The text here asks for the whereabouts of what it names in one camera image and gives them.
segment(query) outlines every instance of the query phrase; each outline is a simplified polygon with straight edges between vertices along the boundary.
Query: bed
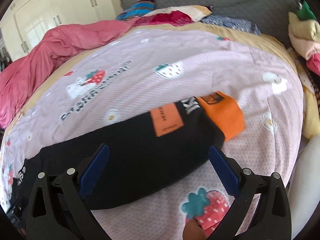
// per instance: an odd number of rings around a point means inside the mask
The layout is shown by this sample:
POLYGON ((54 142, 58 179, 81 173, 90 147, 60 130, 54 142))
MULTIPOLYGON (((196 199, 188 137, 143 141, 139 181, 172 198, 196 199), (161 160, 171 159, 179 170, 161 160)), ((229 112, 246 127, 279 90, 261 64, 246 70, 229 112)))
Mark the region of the bed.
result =
MULTIPOLYGON (((123 9, 127 9, 136 0, 121 1, 123 9)), ((251 20, 265 34, 257 36, 203 23, 135 27, 106 46, 71 58, 36 90, 5 132, 0 193, 4 209, 12 196, 10 186, 25 176, 24 160, 36 156, 41 148, 114 125, 106 118, 111 115, 112 120, 126 121, 153 108, 218 90, 237 101, 246 124, 245 131, 224 143, 225 154, 256 174, 277 171, 285 185, 288 183, 299 150, 303 91, 295 62, 280 42, 286 47, 290 45, 284 15, 298 8, 297 0, 156 0, 156 8, 189 4, 212 4, 213 13, 251 20), (183 62, 184 73, 177 79, 179 82, 167 82, 154 73, 164 59, 183 62), (73 95, 81 82, 79 77, 95 70, 112 74, 126 66, 128 71, 99 92, 103 99, 95 96, 89 102, 90 111, 85 111, 89 103, 82 103, 83 110, 77 113, 69 110, 79 101, 78 91, 73 95), (277 77, 280 84, 272 81, 277 77)), ((206 228, 210 231, 233 198, 226 194, 208 162, 156 193, 92 213, 112 239, 126 238, 128 231, 134 239, 181 239, 183 227, 190 219, 185 203, 190 203, 190 195, 203 191, 223 204, 218 212, 212 208, 212 217, 206 217, 213 221, 206 228)), ((256 204, 257 199, 240 231, 248 227, 256 204)))

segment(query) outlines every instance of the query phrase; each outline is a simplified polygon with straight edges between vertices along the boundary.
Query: green cloth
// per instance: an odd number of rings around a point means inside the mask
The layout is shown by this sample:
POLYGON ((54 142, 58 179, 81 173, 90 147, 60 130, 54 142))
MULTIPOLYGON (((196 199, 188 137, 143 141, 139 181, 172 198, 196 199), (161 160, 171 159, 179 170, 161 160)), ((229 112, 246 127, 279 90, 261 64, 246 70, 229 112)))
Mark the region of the green cloth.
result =
POLYGON ((299 20, 298 16, 289 12, 289 24, 292 33, 299 39, 320 42, 320 24, 315 20, 299 20))
POLYGON ((303 2, 302 9, 300 9, 296 15, 301 21, 317 20, 306 1, 303 2))

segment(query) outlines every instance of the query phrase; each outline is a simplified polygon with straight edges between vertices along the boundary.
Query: orange sock patch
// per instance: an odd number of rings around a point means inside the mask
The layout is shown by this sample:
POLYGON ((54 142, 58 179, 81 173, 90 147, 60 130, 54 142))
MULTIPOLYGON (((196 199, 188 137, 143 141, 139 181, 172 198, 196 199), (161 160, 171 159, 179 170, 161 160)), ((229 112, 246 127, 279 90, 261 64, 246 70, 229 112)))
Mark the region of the orange sock patch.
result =
POLYGON ((224 133, 225 141, 244 131, 244 115, 232 97, 218 91, 197 100, 210 119, 224 133))
POLYGON ((184 125, 175 103, 155 108, 150 111, 150 115, 157 137, 178 130, 184 125))

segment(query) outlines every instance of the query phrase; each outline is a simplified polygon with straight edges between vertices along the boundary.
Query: folded clothes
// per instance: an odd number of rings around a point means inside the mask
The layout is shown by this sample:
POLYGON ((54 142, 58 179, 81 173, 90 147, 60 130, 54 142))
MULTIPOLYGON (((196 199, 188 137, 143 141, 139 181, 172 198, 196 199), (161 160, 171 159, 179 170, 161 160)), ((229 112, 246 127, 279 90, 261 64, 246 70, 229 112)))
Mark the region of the folded clothes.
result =
POLYGON ((315 17, 314 13, 311 11, 306 1, 302 3, 302 8, 299 11, 297 11, 296 15, 302 21, 311 20, 311 19, 315 21, 317 20, 317 18, 315 17))
POLYGON ((315 90, 316 101, 317 101, 319 117, 320 117, 320 75, 317 75, 316 73, 313 73, 312 71, 309 71, 308 77, 310 78, 312 86, 315 90))
POLYGON ((289 24, 294 36, 308 41, 320 41, 320 24, 315 20, 299 20, 298 16, 289 12, 289 24))
POLYGON ((230 17, 220 16, 220 15, 209 15, 201 20, 202 23, 214 24, 222 27, 227 27, 230 29, 236 29, 245 33, 252 33, 256 35, 261 35, 261 31, 254 23, 243 20, 243 19, 233 19, 230 17))
POLYGON ((303 88, 303 126, 302 135, 308 139, 320 135, 320 118, 316 100, 316 86, 312 84, 306 71, 306 60, 300 57, 293 48, 288 52, 296 64, 298 76, 303 88))
POLYGON ((307 61, 307 67, 313 73, 320 76, 320 54, 314 54, 311 59, 307 61))
POLYGON ((289 38, 294 49, 306 60, 311 59, 314 54, 320 54, 319 42, 297 38, 293 35, 291 26, 289 26, 289 38))

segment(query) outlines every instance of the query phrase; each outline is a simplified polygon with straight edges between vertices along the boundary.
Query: pink bedsheet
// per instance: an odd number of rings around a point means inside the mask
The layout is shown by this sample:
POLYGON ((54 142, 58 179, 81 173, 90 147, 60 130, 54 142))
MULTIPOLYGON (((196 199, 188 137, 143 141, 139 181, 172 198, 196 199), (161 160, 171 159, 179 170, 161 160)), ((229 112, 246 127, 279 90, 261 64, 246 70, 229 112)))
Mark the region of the pink bedsheet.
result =
POLYGON ((0 126, 6 128, 35 90, 64 62, 84 50, 101 47, 119 38, 137 20, 61 25, 49 30, 29 55, 1 72, 0 126))

